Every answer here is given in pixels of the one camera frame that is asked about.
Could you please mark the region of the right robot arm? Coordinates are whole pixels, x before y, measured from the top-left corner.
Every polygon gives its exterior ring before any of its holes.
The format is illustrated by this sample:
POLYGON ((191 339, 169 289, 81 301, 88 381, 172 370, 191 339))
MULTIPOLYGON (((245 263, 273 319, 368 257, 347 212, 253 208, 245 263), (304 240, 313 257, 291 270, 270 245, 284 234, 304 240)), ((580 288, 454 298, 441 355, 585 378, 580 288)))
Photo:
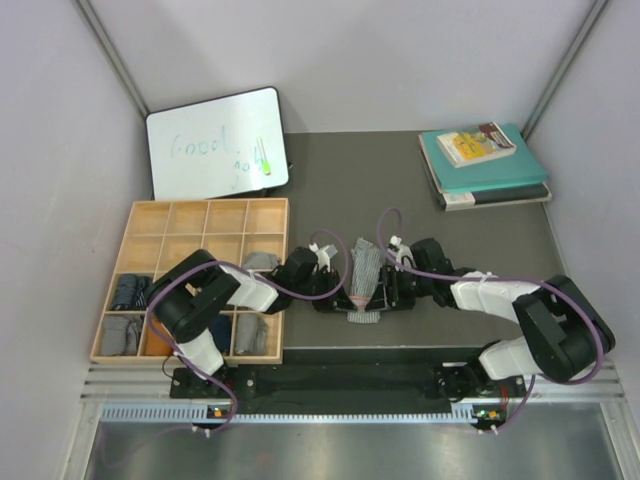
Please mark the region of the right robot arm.
POLYGON ((417 299, 430 297, 441 307, 519 325, 521 337, 489 343, 457 369, 466 389, 478 395, 492 394, 504 379, 526 375, 570 384, 615 347, 609 326, 565 275, 535 285, 456 269, 433 238, 407 246, 393 237, 388 251, 393 259, 381 268, 367 310, 410 310, 417 299))

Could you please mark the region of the light grey underwear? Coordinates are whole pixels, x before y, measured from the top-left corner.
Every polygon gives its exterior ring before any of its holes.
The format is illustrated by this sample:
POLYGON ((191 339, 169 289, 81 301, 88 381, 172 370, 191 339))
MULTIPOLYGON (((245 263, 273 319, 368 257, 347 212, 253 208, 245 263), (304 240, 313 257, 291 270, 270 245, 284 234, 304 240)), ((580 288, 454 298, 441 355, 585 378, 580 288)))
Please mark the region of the light grey underwear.
POLYGON ((246 270, 273 270, 280 264, 280 257, 263 251, 250 252, 243 261, 246 270))

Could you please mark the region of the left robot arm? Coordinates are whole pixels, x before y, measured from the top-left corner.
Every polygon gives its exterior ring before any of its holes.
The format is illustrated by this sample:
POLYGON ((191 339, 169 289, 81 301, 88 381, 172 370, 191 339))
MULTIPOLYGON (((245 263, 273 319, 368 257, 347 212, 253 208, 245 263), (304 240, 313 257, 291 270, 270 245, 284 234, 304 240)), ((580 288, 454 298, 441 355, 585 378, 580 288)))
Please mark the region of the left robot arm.
POLYGON ((356 305, 331 267, 334 246, 299 247, 267 273, 216 259, 198 249, 147 287, 147 312, 170 336, 169 344, 192 374, 192 384, 205 396, 226 387, 222 350, 210 331, 211 321, 227 306, 272 315, 295 299, 319 312, 352 312, 356 305))

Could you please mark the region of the grey striped boxer shorts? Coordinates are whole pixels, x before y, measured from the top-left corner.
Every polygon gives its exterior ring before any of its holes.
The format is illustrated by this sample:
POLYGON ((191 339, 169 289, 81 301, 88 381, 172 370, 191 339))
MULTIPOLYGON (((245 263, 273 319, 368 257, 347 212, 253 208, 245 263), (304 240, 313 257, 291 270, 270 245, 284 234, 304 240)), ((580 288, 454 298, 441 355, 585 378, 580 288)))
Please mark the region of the grey striped boxer shorts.
POLYGON ((349 299, 356 310, 347 314, 347 321, 353 324, 376 324, 380 321, 381 314, 366 311, 365 307, 377 288, 379 272, 383 266, 381 251, 376 245, 360 237, 351 250, 351 256, 353 265, 349 299))

